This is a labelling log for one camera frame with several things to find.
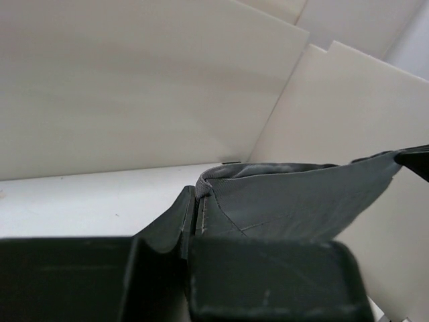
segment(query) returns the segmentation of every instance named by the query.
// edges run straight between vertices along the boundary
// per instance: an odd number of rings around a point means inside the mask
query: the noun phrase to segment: gray fabric
[[[389,186],[399,153],[333,164],[227,164],[196,184],[203,235],[332,239]]]

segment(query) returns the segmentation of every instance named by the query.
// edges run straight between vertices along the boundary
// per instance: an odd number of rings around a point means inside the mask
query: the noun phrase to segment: white panel
[[[308,0],[297,26],[327,49],[340,41],[376,58],[403,30],[424,0]]]
[[[0,179],[246,159],[307,37],[229,0],[2,1]]]
[[[342,44],[308,50],[252,162],[346,163],[429,143],[429,82]],[[407,169],[342,233],[371,298],[394,321],[429,299],[429,184]]]
[[[218,164],[0,182],[0,237],[134,235]]]
[[[307,0],[237,0],[285,22],[295,24]]]

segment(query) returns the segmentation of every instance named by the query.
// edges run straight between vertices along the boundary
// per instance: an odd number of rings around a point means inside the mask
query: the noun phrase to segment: scratch
[[[63,265],[63,266],[42,266],[38,270],[42,272],[73,271],[73,270],[113,270],[116,265]]]
[[[221,210],[221,212],[223,213],[223,215],[229,220],[229,222],[230,223],[232,223],[233,224],[233,226],[238,230],[238,231],[240,231],[245,237],[247,237],[247,235],[244,233],[244,231],[239,227],[239,226],[237,226],[237,224],[223,211],[223,209],[222,209],[222,207],[221,207],[221,204],[218,202],[218,200],[217,200],[217,197],[216,197],[216,195],[213,195],[213,197],[214,197],[214,200],[216,201],[216,204],[217,204],[217,207],[219,207],[219,210]]]
[[[302,280],[306,281],[308,284],[312,286],[317,286],[317,283],[311,279],[309,279],[305,274],[301,273],[298,269],[296,269],[293,265],[290,265],[283,260],[280,260],[275,257],[271,257],[264,252],[259,252],[259,255],[263,258],[267,258],[269,261],[276,263],[277,265],[283,266],[284,268],[291,270],[296,276],[300,277]]]
[[[332,246],[329,243],[321,243],[319,245],[320,245],[320,247],[323,247],[323,248],[328,248],[328,249],[332,248]]]
[[[39,213],[36,213],[35,211],[30,210],[28,207],[25,208],[25,211],[28,211],[29,213],[32,213],[33,215],[40,215]]]
[[[243,231],[249,230],[249,229],[252,229],[252,228],[255,228],[255,227],[259,227],[259,226],[265,225],[266,223],[272,223],[273,221],[277,221],[277,220],[284,219],[284,218],[285,218],[285,216],[282,215],[281,217],[277,217],[277,218],[274,218],[274,219],[263,221],[261,223],[256,223],[254,225],[250,225],[250,226],[244,227],[242,230]]]
[[[101,244],[101,245],[94,245],[93,248],[96,250],[117,250],[119,249],[119,246],[113,245],[113,244]]]
[[[264,306],[264,307],[266,307],[266,306],[268,306],[268,298],[269,298],[269,295],[271,294],[271,291],[269,290],[269,289],[267,289],[265,292],[264,292],[264,294],[263,294],[263,301],[262,301],[262,305]]]
[[[206,228],[204,227],[204,224],[206,222],[206,200],[207,198],[204,198],[204,203],[202,204],[201,234],[206,231]]]
[[[116,199],[121,199],[122,194],[122,182],[118,184],[117,190],[116,190]]]

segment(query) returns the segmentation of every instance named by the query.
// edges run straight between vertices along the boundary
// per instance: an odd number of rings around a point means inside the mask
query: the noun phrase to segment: white wall
[[[232,0],[2,0],[0,180],[245,160],[307,38]]]
[[[409,22],[385,61],[429,80],[429,1],[424,2]]]
[[[424,1],[308,0],[296,25],[325,50],[336,40],[383,58]]]

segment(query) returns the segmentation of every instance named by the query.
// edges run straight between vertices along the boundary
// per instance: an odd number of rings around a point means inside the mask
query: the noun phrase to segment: white surface
[[[426,279],[424,282],[426,289],[429,289],[429,280]],[[423,292],[420,297],[414,302],[414,306],[408,313],[410,320],[405,322],[425,322],[429,317],[429,298],[428,292]]]
[[[429,80],[429,1],[390,48],[386,62]]]
[[[307,0],[237,0],[255,9],[295,24]]]
[[[310,47],[251,157],[252,162],[344,164],[429,143],[429,82],[352,48]],[[429,184],[407,169],[339,236],[357,257],[372,299],[394,321],[429,285]]]
[[[378,320],[380,320],[384,316],[384,312],[374,303],[373,300],[371,300],[370,298],[368,298],[368,300],[369,304],[371,305],[371,309],[373,310],[374,321],[378,322]]]
[[[307,37],[229,0],[4,0],[0,179],[247,159]]]
[[[133,235],[218,164],[0,182],[0,237]]]
[[[424,0],[308,0],[297,26],[310,43],[328,49],[333,40],[383,58]]]

